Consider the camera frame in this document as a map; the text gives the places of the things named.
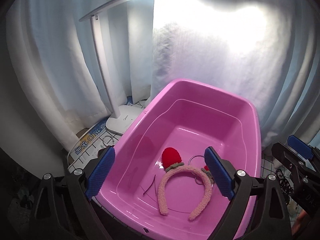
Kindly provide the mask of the person's left hand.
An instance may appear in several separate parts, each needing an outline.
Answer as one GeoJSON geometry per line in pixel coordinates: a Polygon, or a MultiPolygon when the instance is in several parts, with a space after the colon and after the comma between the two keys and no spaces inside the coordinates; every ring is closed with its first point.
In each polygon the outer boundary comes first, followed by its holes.
{"type": "Polygon", "coordinates": [[[309,223],[310,217],[306,213],[305,210],[302,210],[299,214],[299,216],[296,218],[296,221],[294,222],[291,232],[292,234],[296,234],[300,229],[306,227],[309,223]]]}

